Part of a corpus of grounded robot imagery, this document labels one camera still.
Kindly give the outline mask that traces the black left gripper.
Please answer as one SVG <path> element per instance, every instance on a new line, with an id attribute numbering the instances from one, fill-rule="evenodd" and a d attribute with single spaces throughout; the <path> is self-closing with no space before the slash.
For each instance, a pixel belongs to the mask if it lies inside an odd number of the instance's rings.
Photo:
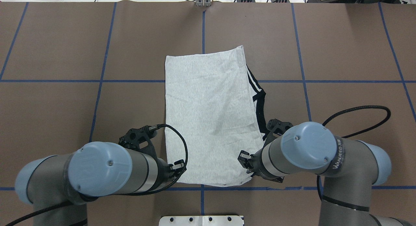
<path id="1" fill-rule="evenodd" d="M 161 192 L 178 180 L 178 174 L 186 171 L 186 161 L 178 160 L 168 164 L 159 158 L 151 139 L 156 137 L 162 126 L 143 126 L 131 128 L 119 138 L 118 144 L 125 149 L 133 150 L 144 157 L 147 164 L 147 174 L 142 185 L 135 192 Z"/>

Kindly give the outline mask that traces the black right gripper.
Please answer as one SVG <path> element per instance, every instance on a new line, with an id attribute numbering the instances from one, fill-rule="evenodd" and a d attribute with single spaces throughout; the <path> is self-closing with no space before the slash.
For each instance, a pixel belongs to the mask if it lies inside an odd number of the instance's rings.
<path id="1" fill-rule="evenodd" d="M 276 118 L 271 119 L 266 124 L 269 133 L 266 136 L 263 147 L 255 154 L 249 154 L 244 150 L 240 151 L 238 162 L 246 169 L 247 174 L 251 174 L 252 177 L 259 176 L 273 182 L 283 182 L 286 174 L 276 168 L 272 163 L 270 151 L 272 142 L 277 139 L 275 135 L 282 136 L 291 127 L 293 125 L 290 122 L 283 122 Z"/>

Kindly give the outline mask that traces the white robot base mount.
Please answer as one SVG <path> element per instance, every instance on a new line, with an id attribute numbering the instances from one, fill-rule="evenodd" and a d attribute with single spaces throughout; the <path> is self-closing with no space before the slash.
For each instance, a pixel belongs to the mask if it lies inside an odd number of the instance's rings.
<path id="1" fill-rule="evenodd" d="M 161 217 L 159 226 L 244 226 L 244 216 L 166 216 Z"/>

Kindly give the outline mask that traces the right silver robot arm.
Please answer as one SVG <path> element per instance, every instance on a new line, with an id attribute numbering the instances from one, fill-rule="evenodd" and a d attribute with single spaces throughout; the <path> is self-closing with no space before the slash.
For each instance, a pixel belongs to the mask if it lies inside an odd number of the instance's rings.
<path id="1" fill-rule="evenodd" d="M 247 173 L 282 182 L 309 172 L 324 177 L 320 226 L 414 226 L 394 217 L 370 214 L 374 185 L 386 182 L 391 160 L 382 148 L 361 140 L 335 136 L 322 124 L 308 121 L 282 136 L 266 140 L 255 154 L 241 151 L 238 161 Z"/>

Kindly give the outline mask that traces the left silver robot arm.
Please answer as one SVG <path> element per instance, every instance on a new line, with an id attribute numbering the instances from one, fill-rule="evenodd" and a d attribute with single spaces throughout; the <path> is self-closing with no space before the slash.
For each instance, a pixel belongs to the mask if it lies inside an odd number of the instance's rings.
<path id="1" fill-rule="evenodd" d="M 158 158 L 152 138 L 171 129 L 183 142 L 185 158 L 168 164 Z M 26 164 L 15 180 L 19 199 L 34 212 L 34 226 L 86 226 L 87 204 L 108 195 L 151 195 L 174 185 L 186 171 L 188 147 L 168 124 L 132 128 L 118 143 L 89 142 L 74 153 L 49 155 Z"/>

